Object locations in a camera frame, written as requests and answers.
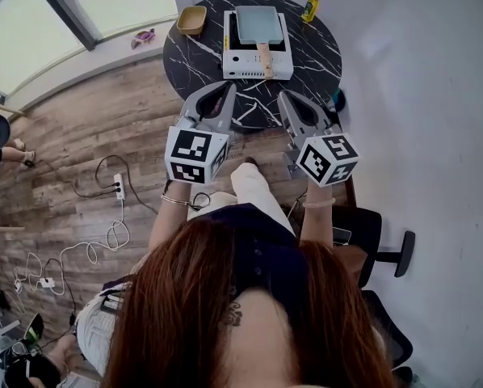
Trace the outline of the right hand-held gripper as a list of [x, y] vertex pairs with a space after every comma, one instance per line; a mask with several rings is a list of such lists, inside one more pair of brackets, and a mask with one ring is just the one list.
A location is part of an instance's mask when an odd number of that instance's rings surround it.
[[333, 132], [328, 112], [298, 92], [281, 91], [277, 104], [286, 132], [306, 137], [285, 153], [291, 176], [304, 174], [320, 188], [347, 181], [360, 160], [350, 134]]

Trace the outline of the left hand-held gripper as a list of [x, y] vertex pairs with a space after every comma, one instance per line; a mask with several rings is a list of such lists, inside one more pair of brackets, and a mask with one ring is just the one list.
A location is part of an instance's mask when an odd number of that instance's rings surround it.
[[237, 86], [209, 84], [189, 95], [176, 125], [169, 128], [165, 164], [169, 179], [210, 184], [227, 158]]

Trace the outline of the light blue rectangular pan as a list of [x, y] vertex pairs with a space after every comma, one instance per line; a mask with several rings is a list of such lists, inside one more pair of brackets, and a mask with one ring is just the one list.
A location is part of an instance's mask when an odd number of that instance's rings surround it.
[[237, 6], [236, 16], [241, 44], [256, 46], [265, 79], [273, 79], [270, 45], [284, 40], [276, 9], [273, 6]]

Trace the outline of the person's right forearm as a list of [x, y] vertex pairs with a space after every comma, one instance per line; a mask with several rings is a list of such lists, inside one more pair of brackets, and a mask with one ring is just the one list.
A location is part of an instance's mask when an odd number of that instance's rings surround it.
[[[319, 187], [311, 179], [308, 181], [306, 202], [318, 202], [333, 197], [332, 187]], [[334, 245], [332, 206], [322, 209], [305, 209], [300, 233], [301, 241], [314, 241], [328, 247]]]

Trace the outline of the teal bottle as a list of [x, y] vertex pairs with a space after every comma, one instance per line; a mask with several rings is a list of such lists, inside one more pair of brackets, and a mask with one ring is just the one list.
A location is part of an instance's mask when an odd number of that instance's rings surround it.
[[335, 94], [331, 97], [327, 103], [328, 110], [332, 113], [341, 112], [346, 106], [346, 97], [344, 92], [338, 88]]

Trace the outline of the black round stool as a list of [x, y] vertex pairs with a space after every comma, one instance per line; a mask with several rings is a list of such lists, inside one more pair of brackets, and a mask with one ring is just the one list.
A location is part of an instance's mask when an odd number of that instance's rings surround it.
[[339, 113], [347, 104], [346, 96], [341, 88], [338, 88], [335, 94], [327, 103], [328, 117], [332, 124], [340, 124]]

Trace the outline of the pale pink wrist bangle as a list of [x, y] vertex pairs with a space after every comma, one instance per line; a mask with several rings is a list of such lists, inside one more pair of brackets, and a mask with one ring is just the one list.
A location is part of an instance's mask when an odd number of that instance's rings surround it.
[[304, 202], [303, 207], [305, 209], [322, 209], [325, 207], [330, 207], [336, 202], [335, 197], [331, 197], [328, 200], [318, 201], [318, 202]]

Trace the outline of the gold wrist bangle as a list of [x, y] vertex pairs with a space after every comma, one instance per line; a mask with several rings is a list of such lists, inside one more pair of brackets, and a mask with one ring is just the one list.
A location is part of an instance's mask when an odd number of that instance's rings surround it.
[[161, 194], [161, 199], [166, 201], [166, 202], [169, 202], [169, 203], [172, 203], [172, 204], [175, 204], [175, 205], [181, 205], [181, 206], [184, 206], [184, 207], [188, 207], [191, 204], [188, 200], [178, 200], [178, 199], [169, 197], [166, 194]]

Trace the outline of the yellow rectangular tray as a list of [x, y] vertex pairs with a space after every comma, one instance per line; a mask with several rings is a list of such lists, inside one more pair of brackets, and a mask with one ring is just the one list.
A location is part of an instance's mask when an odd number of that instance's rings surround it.
[[199, 35], [205, 25], [207, 8], [205, 6], [185, 7], [176, 22], [178, 32], [183, 36]]

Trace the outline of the purple toy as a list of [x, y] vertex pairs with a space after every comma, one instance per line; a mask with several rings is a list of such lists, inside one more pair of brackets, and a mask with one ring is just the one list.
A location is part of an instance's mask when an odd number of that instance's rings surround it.
[[131, 41], [131, 49], [136, 49], [142, 44], [149, 44], [155, 38], [155, 30], [153, 28], [147, 31], [138, 32]]

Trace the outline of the yellow oil bottle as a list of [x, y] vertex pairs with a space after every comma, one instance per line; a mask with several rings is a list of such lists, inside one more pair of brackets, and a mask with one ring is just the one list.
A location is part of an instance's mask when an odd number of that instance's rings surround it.
[[301, 15], [301, 18], [304, 22], [306, 23], [311, 23], [317, 13], [317, 9], [318, 9], [318, 5], [319, 5], [319, 0], [308, 0], [305, 7], [304, 7], [304, 10], [303, 10], [303, 13]]

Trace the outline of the black office chair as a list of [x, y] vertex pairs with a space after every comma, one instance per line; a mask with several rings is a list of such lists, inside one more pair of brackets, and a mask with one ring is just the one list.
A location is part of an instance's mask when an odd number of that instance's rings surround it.
[[[394, 264], [396, 278], [406, 274], [415, 246], [416, 234], [414, 232], [407, 230], [404, 233], [399, 251], [381, 251], [379, 246], [382, 216], [379, 213], [368, 209], [336, 206], [333, 210], [333, 223], [334, 227], [350, 230], [352, 235], [349, 245], [358, 246], [367, 253], [367, 259], [358, 281], [360, 288], [367, 285], [376, 262]], [[405, 365], [413, 353], [413, 345], [393, 322], [376, 292], [364, 289], [362, 295], [377, 322], [386, 352], [392, 359], [393, 376], [397, 388], [413, 388], [414, 373], [410, 367]]]

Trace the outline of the brown wooden stool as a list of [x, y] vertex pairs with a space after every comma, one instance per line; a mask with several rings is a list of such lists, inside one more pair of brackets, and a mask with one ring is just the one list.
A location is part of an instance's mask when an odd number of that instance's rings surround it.
[[360, 247], [353, 245], [336, 246], [334, 254], [355, 280], [359, 281], [368, 254]]

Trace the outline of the person's bare neck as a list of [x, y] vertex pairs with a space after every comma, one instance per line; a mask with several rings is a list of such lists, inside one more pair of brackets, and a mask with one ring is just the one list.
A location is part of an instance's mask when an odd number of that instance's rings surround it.
[[225, 388], [292, 388], [298, 384], [292, 329], [285, 309], [265, 290], [246, 290], [233, 303], [222, 357]]

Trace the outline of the dark wooden rail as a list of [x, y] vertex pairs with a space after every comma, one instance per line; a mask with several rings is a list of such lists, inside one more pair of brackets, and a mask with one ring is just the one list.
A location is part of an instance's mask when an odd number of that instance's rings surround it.
[[345, 182], [345, 189], [346, 189], [346, 201], [347, 206], [351, 208], [356, 208], [356, 198], [355, 198], [355, 188], [353, 183], [353, 177], [350, 176]]

